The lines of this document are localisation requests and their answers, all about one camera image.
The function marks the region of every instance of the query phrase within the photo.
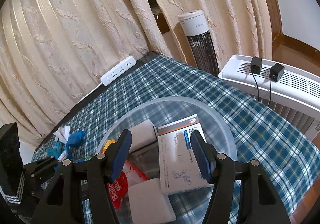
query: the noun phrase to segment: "red package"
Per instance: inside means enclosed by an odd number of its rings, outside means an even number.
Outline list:
[[[125,160],[122,171],[125,172],[127,176],[128,186],[133,186],[135,184],[147,181],[149,178],[144,174],[134,163],[129,160]]]
[[[108,183],[108,189],[113,206],[118,210],[122,199],[128,192],[128,180],[124,172],[121,172],[120,177],[113,184]]]

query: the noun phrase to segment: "blue gripper pad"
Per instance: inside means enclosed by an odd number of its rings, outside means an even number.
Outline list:
[[[131,132],[128,129],[125,129],[118,141],[116,143],[110,144],[107,148],[106,152],[109,148],[115,149],[114,153],[111,155],[112,157],[112,171],[110,174],[111,183],[120,177],[121,171],[124,166],[124,162],[127,159],[130,147],[132,142]]]
[[[213,148],[213,146],[211,144],[207,144],[203,140],[198,130],[191,133],[190,143],[201,175],[208,183],[210,183],[212,179],[211,173],[213,173],[215,169],[214,155],[210,152],[211,147]]]

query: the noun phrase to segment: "white air purifier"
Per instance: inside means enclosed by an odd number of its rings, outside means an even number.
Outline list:
[[[219,73],[226,83],[258,99],[257,87],[250,72],[252,57],[233,55]],[[270,68],[274,61],[262,59],[261,74],[255,75],[260,102],[268,105],[270,97]],[[282,64],[284,75],[272,82],[270,108],[289,121],[309,140],[320,132],[320,77],[304,70]]]
[[[202,10],[195,10],[178,16],[183,32],[190,44],[193,56],[200,70],[218,76],[217,57]]]

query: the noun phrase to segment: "clear plastic bowl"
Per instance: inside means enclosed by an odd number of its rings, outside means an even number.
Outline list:
[[[233,135],[223,118],[208,105],[185,97],[166,97],[148,101],[121,117],[105,134],[96,154],[100,153],[108,139],[117,140],[124,129],[129,129],[150,119],[156,126],[197,114],[207,143],[213,144],[218,152],[225,153],[237,161],[237,150]],[[150,179],[159,178],[158,147],[148,150],[133,161]],[[172,223],[201,223],[207,210],[212,187],[170,195],[169,199],[177,220]],[[120,223],[132,223],[128,198],[124,198],[117,215]]]

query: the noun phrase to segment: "black power adapter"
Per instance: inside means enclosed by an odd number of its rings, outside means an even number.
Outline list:
[[[284,66],[280,63],[276,63],[270,68],[269,78],[274,82],[278,82],[284,73]]]
[[[252,77],[256,83],[257,91],[258,91],[258,100],[260,100],[260,93],[259,93],[259,87],[258,83],[256,81],[256,78],[254,77],[254,74],[260,74],[261,73],[261,67],[262,67],[262,59],[258,57],[252,57],[251,63],[250,63],[250,72],[252,74]]]
[[[250,63],[250,72],[259,75],[261,73],[261,67],[262,67],[262,59],[258,57],[252,57],[252,60]]]

